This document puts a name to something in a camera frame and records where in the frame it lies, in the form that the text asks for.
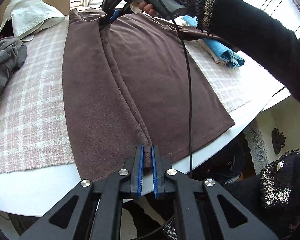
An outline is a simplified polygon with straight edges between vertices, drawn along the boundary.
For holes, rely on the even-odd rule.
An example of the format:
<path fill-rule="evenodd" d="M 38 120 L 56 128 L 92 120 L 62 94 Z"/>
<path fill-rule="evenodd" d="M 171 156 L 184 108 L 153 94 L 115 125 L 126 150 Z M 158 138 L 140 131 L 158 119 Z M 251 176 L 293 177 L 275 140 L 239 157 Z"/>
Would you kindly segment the black sleeved left forearm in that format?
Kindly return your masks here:
<path fill-rule="evenodd" d="M 260 174 L 225 189 L 279 239 L 300 239 L 300 150 L 285 153 Z"/>

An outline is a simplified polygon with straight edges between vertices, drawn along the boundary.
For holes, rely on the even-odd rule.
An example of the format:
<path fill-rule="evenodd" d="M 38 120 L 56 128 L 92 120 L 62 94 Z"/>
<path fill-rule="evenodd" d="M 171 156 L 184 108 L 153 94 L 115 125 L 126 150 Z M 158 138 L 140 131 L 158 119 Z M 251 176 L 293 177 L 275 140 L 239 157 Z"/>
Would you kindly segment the person right hand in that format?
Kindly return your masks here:
<path fill-rule="evenodd" d="M 138 7 L 141 11 L 149 14 L 150 16 L 157 17 L 158 13 L 154 9 L 153 4 L 146 2 L 146 0 L 140 0 Z"/>

